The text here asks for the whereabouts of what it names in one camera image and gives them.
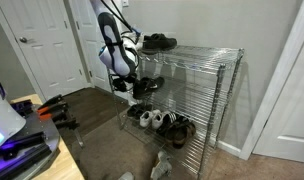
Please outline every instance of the wooden desk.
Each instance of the wooden desk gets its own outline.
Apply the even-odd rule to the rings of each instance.
[[[18,102],[26,99],[31,99],[33,104],[42,104],[37,94],[21,97],[12,100],[11,102]],[[52,162],[51,166],[33,179],[84,180],[84,177],[82,176],[62,138],[60,138],[58,149],[59,154],[56,156],[56,159]]]

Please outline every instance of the white door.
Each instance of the white door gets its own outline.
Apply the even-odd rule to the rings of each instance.
[[[0,8],[46,99],[85,87],[62,0],[0,0]]]
[[[254,153],[304,162],[304,46]]]
[[[69,1],[75,19],[82,50],[87,61],[90,77],[94,86],[111,92],[106,66],[99,58],[99,51],[104,40],[96,15],[89,0]],[[116,95],[127,99],[126,93]]]

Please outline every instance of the white wall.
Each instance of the white wall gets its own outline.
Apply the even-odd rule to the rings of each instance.
[[[130,0],[125,18],[181,45],[244,48],[240,83],[223,140],[242,148],[301,0]]]
[[[35,91],[0,24],[0,81],[7,99],[34,94]]]

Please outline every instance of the shoe rack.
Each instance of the shoe rack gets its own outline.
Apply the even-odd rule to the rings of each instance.
[[[243,49],[177,46],[156,55],[140,55],[139,77],[165,79],[164,86],[138,103],[152,104],[154,109],[170,110],[188,117],[196,125],[196,134],[182,149],[165,144],[151,125],[142,128],[138,120],[120,117],[125,129],[146,144],[165,150],[174,161],[189,169],[197,179],[205,175],[207,162],[218,145],[227,123],[230,103]],[[112,93],[113,75],[109,74]]]

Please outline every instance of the door knob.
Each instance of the door knob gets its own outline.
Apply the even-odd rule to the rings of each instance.
[[[27,43],[28,40],[25,37],[20,37],[19,40],[23,43]]]

